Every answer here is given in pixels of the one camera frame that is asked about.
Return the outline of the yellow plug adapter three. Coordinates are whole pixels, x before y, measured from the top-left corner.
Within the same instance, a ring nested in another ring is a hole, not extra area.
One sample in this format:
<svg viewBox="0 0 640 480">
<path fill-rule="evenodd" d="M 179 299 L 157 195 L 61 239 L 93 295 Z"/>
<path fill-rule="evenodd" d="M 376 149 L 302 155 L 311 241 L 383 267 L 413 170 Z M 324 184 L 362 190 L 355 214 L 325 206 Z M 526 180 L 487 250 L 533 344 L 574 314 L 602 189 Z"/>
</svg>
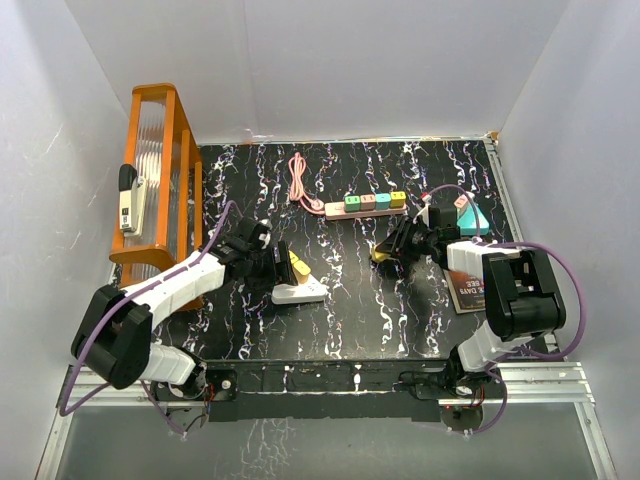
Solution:
<svg viewBox="0 0 640 480">
<path fill-rule="evenodd" d="M 303 261 L 298 259 L 292 263 L 294 275 L 299 284 L 306 284 L 311 277 L 310 267 Z"/>
</svg>

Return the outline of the yellow plug adapter one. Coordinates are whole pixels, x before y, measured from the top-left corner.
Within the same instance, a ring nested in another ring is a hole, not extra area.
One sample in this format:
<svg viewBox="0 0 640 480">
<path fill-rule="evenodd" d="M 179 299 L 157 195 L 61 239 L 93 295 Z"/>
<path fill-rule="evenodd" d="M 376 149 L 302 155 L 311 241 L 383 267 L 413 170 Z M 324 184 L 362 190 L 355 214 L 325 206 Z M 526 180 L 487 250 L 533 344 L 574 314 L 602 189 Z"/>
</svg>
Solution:
<svg viewBox="0 0 640 480">
<path fill-rule="evenodd" d="M 384 262 L 388 259 L 391 258 L 391 255 L 388 253 L 384 253 L 384 252 L 380 252 L 376 249 L 374 249 L 371 253 L 371 259 L 375 262 L 375 263 L 381 263 Z"/>
</svg>

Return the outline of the white triangular power strip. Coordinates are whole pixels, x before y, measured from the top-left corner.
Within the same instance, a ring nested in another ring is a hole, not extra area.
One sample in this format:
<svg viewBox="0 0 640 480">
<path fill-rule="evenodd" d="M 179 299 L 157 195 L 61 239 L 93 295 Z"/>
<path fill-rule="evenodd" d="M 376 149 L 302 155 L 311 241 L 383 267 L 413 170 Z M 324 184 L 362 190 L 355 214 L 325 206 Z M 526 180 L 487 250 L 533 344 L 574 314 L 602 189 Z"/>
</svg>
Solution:
<svg viewBox="0 0 640 480">
<path fill-rule="evenodd" d="M 316 303 L 324 301 L 327 294 L 327 287 L 310 274 L 305 283 L 275 286 L 271 292 L 271 301 L 276 305 Z"/>
</svg>

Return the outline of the blue plug adapter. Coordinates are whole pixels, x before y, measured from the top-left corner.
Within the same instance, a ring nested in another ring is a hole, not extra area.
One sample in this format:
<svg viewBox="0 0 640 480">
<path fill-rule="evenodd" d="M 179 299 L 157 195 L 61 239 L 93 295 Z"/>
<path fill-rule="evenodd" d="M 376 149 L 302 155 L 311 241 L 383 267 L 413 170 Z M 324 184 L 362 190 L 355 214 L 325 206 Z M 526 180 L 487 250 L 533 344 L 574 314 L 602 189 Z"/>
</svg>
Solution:
<svg viewBox="0 0 640 480">
<path fill-rule="evenodd" d="M 375 195 L 375 209 L 377 211 L 390 208 L 391 195 L 389 193 L 378 193 Z"/>
</svg>

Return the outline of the yellow plug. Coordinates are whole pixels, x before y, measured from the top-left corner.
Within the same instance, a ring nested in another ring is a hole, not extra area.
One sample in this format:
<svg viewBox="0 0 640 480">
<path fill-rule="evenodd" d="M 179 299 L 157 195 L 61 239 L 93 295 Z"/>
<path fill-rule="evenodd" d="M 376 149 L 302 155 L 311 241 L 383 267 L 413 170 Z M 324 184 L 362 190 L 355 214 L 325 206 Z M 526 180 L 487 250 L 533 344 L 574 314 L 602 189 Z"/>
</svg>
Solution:
<svg viewBox="0 0 640 480">
<path fill-rule="evenodd" d="M 390 208 L 403 209 L 406 205 L 406 193 L 404 191 L 392 191 L 390 193 Z"/>
</svg>

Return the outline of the pink power strip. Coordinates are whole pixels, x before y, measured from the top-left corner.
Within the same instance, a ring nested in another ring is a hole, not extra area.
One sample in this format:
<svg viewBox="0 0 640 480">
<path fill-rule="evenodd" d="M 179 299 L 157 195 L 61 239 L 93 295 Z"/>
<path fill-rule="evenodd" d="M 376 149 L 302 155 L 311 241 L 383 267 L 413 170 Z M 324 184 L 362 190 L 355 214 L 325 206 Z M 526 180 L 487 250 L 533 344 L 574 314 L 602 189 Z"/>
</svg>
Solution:
<svg viewBox="0 0 640 480">
<path fill-rule="evenodd" d="M 324 214 L 327 220 L 348 220 L 356 218 L 375 218 L 382 216 L 404 215 L 408 212 L 408 207 L 389 208 L 384 210 L 359 210 L 347 212 L 344 202 L 330 202 L 324 205 Z"/>
</svg>

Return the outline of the green plug adapter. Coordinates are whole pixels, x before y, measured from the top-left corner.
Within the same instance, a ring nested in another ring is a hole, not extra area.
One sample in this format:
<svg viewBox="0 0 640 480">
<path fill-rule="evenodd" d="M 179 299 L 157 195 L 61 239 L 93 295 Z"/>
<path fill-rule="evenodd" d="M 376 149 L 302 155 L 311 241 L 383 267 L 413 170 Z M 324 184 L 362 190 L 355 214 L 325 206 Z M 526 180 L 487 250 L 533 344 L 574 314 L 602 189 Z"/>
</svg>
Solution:
<svg viewBox="0 0 640 480">
<path fill-rule="evenodd" d="M 361 198 L 359 195 L 350 195 L 344 198 L 344 211 L 347 213 L 358 212 L 361 209 Z"/>
</svg>

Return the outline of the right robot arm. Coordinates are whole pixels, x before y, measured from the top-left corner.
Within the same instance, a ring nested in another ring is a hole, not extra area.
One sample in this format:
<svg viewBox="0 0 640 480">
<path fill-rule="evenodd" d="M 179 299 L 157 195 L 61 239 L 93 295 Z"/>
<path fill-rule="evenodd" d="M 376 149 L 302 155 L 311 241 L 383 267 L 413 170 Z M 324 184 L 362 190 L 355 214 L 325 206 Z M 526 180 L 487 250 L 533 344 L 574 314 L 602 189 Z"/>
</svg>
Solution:
<svg viewBox="0 0 640 480">
<path fill-rule="evenodd" d="M 489 379 L 488 372 L 497 363 L 565 325 L 566 309 L 547 253 L 472 240 L 461 233 L 453 206 L 428 206 L 413 218 L 403 216 L 371 251 L 375 262 L 408 263 L 423 256 L 449 273 L 464 273 L 482 282 L 486 320 L 452 349 L 441 372 L 411 372 L 406 385 L 469 396 Z"/>
</svg>

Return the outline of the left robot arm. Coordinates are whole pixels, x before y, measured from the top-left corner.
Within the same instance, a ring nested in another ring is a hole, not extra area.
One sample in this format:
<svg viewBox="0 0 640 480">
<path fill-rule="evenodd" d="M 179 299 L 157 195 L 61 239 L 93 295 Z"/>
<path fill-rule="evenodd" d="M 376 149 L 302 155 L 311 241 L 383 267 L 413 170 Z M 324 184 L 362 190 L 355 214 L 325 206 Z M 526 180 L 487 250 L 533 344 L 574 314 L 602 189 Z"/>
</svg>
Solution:
<svg viewBox="0 0 640 480">
<path fill-rule="evenodd" d="M 265 221 L 243 217 L 236 228 L 195 250 L 170 269 L 125 289 L 98 289 L 71 344 L 76 361 L 111 387 L 135 382 L 171 385 L 194 399 L 206 387 L 204 365 L 183 349 L 157 344 L 153 331 L 197 298 L 239 282 L 248 291 L 294 286 L 289 246 L 275 241 Z"/>
</svg>

